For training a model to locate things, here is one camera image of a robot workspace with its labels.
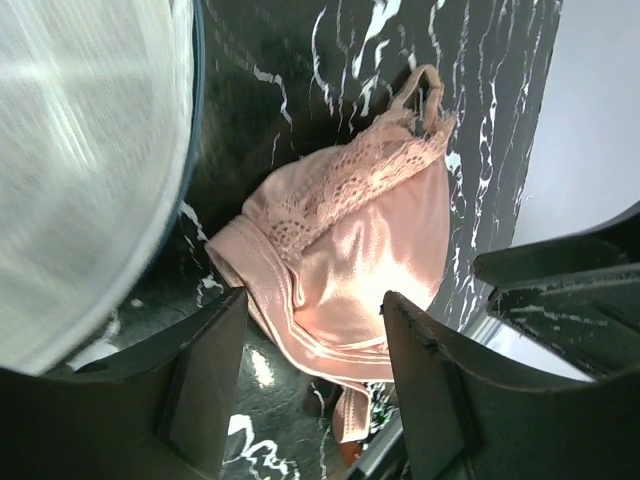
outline pink bra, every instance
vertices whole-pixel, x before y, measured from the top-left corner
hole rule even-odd
[[[425,137],[405,103],[430,84]],[[444,154],[455,116],[439,118],[443,86],[418,67],[389,110],[345,146],[273,172],[207,251],[287,359],[344,387],[333,418],[339,442],[365,438],[364,382],[391,382],[380,304],[402,292],[426,309],[444,271],[449,184]]]

